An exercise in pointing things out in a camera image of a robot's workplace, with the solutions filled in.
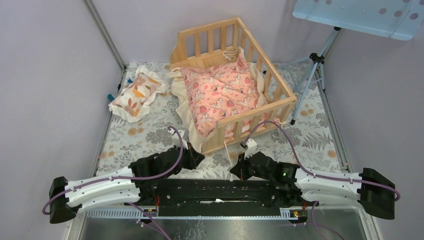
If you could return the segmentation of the wooden pet bed frame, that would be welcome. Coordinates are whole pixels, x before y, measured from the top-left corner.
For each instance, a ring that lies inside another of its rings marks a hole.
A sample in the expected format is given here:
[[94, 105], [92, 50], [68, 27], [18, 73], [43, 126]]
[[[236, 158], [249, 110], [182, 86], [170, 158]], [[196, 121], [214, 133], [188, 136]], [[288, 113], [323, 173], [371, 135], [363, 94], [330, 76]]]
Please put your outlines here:
[[181, 30], [170, 55], [170, 70], [177, 67], [206, 69], [228, 63], [225, 51], [242, 48], [247, 62], [254, 63], [264, 79], [267, 105], [218, 121], [216, 133], [203, 149], [210, 153], [244, 140], [249, 134], [269, 132], [272, 122], [286, 122], [296, 96], [239, 17]]

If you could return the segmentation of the pink patterned bed cushion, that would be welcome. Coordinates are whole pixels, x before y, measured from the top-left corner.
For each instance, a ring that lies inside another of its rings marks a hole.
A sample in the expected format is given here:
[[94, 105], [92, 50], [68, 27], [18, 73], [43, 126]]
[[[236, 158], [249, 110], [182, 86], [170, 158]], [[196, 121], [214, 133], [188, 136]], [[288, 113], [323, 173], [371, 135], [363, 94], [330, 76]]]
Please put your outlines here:
[[171, 92], [178, 99], [176, 113], [194, 150], [204, 154], [206, 142], [216, 133], [221, 119], [268, 104], [264, 96], [264, 78], [244, 50], [224, 51], [228, 60], [208, 68], [175, 67], [167, 73]]

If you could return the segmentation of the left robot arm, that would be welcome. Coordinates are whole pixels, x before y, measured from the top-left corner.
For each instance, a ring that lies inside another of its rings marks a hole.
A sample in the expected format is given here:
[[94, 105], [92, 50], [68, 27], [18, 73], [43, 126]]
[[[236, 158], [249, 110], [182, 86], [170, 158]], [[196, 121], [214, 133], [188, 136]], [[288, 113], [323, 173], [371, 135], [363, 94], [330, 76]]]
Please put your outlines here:
[[42, 213], [49, 216], [50, 224], [74, 219], [79, 212], [116, 204], [152, 204], [155, 192], [143, 186], [148, 181], [177, 175], [182, 169], [194, 170], [205, 159], [192, 144], [183, 139], [183, 130], [168, 127], [173, 146], [131, 162], [128, 166], [105, 175], [82, 180], [55, 178], [49, 189], [49, 200]]

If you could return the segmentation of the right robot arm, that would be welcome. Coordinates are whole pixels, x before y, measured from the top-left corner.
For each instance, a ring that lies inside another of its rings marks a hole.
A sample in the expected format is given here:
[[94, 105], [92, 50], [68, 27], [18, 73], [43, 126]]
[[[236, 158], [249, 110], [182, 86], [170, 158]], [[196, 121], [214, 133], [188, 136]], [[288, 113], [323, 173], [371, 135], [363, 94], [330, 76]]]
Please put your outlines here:
[[245, 151], [239, 154], [230, 173], [241, 181], [256, 177], [273, 186], [264, 205], [281, 208], [348, 205], [362, 208], [376, 218], [395, 218], [395, 185], [372, 168], [359, 173], [302, 169], [298, 164], [277, 162], [266, 156], [256, 149], [252, 139], [241, 146]]

